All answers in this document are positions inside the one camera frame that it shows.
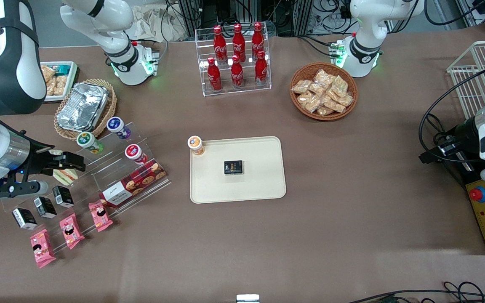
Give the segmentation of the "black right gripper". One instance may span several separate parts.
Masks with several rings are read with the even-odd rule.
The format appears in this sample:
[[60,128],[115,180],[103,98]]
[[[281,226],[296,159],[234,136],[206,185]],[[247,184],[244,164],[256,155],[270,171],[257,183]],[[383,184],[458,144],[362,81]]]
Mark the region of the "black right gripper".
[[82,156],[74,153],[55,154],[52,150],[35,150],[31,144],[12,141],[0,158],[0,199],[44,194],[46,181],[30,180],[33,175],[51,175],[58,167],[85,171]]

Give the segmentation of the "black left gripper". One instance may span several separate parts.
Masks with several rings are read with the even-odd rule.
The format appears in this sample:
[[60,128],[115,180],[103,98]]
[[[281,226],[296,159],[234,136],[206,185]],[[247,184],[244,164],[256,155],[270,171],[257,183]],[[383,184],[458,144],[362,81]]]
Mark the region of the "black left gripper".
[[423,164],[440,163],[441,157],[449,158],[447,162],[462,164],[463,167],[474,167],[479,158],[479,133],[475,117],[465,120],[446,132],[435,134],[437,150],[427,150],[419,155]]

